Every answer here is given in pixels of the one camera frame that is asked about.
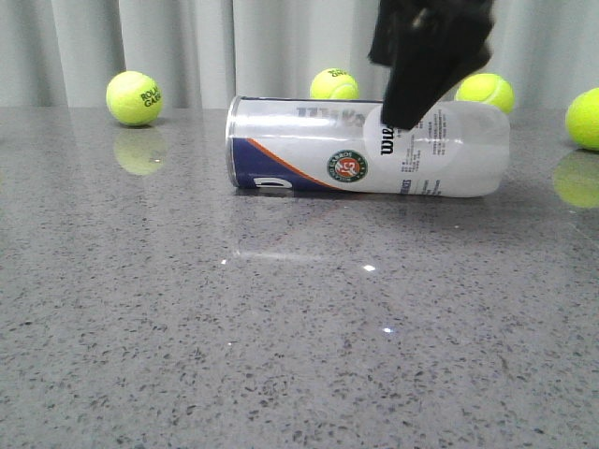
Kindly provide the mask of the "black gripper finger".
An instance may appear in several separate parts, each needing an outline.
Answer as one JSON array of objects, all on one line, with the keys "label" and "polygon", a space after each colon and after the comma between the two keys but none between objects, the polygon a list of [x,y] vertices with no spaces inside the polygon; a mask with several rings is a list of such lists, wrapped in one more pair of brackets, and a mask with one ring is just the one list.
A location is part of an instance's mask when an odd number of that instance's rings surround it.
[{"label": "black gripper finger", "polygon": [[459,81],[490,59],[491,1],[379,3],[369,52],[390,69],[381,122],[410,130]]}]

